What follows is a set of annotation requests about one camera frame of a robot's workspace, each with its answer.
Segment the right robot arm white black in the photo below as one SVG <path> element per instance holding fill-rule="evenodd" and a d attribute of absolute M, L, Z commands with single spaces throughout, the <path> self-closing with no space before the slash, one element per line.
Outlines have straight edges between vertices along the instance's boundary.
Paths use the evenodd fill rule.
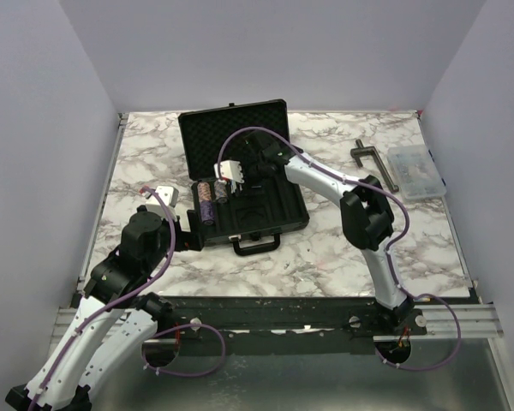
<path fill-rule="evenodd" d="M 345 175 L 270 129 L 253 126 L 240 134 L 257 152 L 256 175 L 282 174 L 338 207 L 345 239 L 362 252 L 367 263 L 379 305 L 379 329 L 389 336 L 405 329 L 414 297 L 402 285 L 393 256 L 394 243 L 409 230 L 409 213 L 401 201 L 387 193 L 376 177 Z"/>

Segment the blue tan poker chip stack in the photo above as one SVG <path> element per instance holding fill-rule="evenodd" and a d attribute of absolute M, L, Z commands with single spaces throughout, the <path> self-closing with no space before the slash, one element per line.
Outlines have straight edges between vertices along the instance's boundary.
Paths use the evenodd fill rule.
<path fill-rule="evenodd" d="M 216 180 L 214 182 L 215 200 L 218 204 L 226 204 L 229 200 L 229 185 L 228 182 Z"/>

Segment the purple poker chip stack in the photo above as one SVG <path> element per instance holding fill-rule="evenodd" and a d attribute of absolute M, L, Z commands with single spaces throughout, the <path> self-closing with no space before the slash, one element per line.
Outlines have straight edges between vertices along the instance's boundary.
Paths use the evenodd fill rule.
<path fill-rule="evenodd" d="M 200 219 L 204 225 L 215 224 L 215 212 L 212 201 L 203 200 L 200 202 Z"/>

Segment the black poker carrying case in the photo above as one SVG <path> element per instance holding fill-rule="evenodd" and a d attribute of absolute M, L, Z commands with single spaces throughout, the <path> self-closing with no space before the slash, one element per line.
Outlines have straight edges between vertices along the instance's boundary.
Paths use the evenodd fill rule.
<path fill-rule="evenodd" d="M 287 104 L 282 99 L 184 112 L 177 118 L 194 208 L 190 229 L 205 247 L 231 244 L 247 257 L 279 248 L 307 227 L 298 185 L 287 180 Z"/>

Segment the red tan poker chip stack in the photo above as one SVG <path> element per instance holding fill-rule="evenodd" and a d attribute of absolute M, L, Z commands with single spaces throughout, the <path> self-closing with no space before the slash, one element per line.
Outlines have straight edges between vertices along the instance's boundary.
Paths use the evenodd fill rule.
<path fill-rule="evenodd" d="M 199 202 L 212 201 L 212 190 L 208 182 L 199 182 L 197 185 Z"/>

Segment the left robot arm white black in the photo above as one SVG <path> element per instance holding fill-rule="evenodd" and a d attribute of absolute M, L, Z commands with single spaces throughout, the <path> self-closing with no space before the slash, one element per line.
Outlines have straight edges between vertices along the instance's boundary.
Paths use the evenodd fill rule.
<path fill-rule="evenodd" d="M 5 402 L 15 410 L 88 410 L 103 382 L 150 337 L 178 323 L 162 297 L 142 291 L 166 269 L 174 252 L 200 251 L 195 211 L 188 231 L 159 206 L 143 205 L 123 228 L 120 244 L 92 272 L 75 316 L 55 350 Z"/>

